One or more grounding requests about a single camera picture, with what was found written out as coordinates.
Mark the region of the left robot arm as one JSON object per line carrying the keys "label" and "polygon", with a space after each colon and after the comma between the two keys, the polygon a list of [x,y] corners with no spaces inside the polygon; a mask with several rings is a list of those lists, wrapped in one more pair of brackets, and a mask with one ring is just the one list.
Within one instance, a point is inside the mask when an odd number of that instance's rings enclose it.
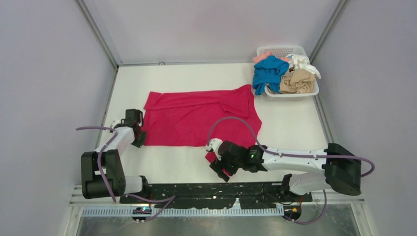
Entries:
{"label": "left robot arm", "polygon": [[146,139],[142,130],[143,112],[137,109],[125,111],[125,117],[110,127],[97,126],[96,130],[108,130],[110,139],[93,151],[81,156],[82,194],[85,199],[117,197],[132,194],[138,203],[146,203],[151,196],[145,176],[127,176],[121,156],[129,146],[141,148]]}

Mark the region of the magenta t shirt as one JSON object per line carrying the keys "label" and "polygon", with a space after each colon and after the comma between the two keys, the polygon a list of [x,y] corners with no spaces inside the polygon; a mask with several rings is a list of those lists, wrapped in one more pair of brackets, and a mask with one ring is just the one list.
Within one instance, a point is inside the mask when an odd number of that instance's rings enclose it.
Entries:
{"label": "magenta t shirt", "polygon": [[151,91],[144,109],[146,146],[203,147],[208,138],[219,138],[247,148],[262,126],[251,85],[233,90]]}

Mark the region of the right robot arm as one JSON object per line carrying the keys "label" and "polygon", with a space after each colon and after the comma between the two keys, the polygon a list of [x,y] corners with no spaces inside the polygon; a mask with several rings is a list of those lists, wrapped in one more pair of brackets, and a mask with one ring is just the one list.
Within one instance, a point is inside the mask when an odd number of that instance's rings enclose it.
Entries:
{"label": "right robot arm", "polygon": [[313,151],[279,150],[267,146],[242,147],[230,141],[211,139],[205,146],[210,168],[224,181],[237,170],[251,173],[276,170],[295,171],[284,175],[281,197],[293,202],[304,194],[332,189],[348,196],[361,194],[361,161],[339,144]]}

